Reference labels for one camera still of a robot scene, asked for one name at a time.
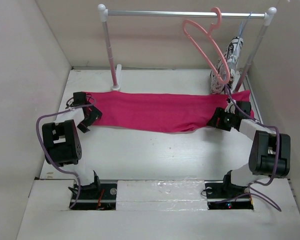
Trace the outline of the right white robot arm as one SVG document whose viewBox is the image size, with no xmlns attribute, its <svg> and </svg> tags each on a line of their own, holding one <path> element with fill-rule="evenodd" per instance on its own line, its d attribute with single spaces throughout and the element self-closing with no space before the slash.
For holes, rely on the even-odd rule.
<svg viewBox="0 0 300 240">
<path fill-rule="evenodd" d="M 215 109 L 207 126 L 225 131 L 236 129 L 252 140 L 252 146 L 248 162 L 224 175 L 222 193 L 233 197 L 240 188 L 251 184 L 268 186 L 274 179 L 287 177 L 291 168 L 291 137 L 279 133 L 277 127 L 266 126 L 252 117 L 249 102 L 227 101 L 226 108 Z"/>
</svg>

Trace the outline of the pink trousers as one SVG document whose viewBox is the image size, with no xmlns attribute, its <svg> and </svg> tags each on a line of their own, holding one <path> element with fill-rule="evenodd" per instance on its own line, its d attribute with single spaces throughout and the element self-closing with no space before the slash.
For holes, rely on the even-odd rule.
<svg viewBox="0 0 300 240">
<path fill-rule="evenodd" d="M 189 95 L 167 93 L 89 92 L 102 112 L 93 124 L 133 130 L 178 133 L 207 126 L 216 108 L 225 109 L 225 94 Z"/>
</svg>

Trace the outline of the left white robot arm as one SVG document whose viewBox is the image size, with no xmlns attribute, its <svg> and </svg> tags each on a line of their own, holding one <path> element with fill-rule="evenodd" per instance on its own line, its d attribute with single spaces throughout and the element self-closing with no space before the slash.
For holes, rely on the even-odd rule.
<svg viewBox="0 0 300 240">
<path fill-rule="evenodd" d="M 89 127 L 103 115 L 95 103 L 92 94 L 75 92 L 66 102 L 65 110 L 41 116 L 37 120 L 39 124 L 44 118 L 56 117 L 55 121 L 43 124 L 37 134 L 46 161 L 63 174 L 79 177 L 77 173 L 62 167 L 77 165 L 82 158 L 78 131 L 84 134 L 89 132 Z"/>
</svg>

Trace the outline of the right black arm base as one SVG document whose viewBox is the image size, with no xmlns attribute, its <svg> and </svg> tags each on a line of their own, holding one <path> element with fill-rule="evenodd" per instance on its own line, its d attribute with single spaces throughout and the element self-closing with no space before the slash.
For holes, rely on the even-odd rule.
<svg viewBox="0 0 300 240">
<path fill-rule="evenodd" d="M 246 188 L 225 186 L 222 180 L 205 180 L 201 196 L 207 200 L 208 210 L 253 210 Z"/>
</svg>

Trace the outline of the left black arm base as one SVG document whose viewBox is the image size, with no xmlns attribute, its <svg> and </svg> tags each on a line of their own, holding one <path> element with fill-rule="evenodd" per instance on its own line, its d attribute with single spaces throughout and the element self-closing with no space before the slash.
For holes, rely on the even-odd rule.
<svg viewBox="0 0 300 240">
<path fill-rule="evenodd" d="M 101 181 L 81 186 L 77 202 L 71 210 L 78 211 L 112 211 L 116 209 L 117 181 Z"/>
</svg>

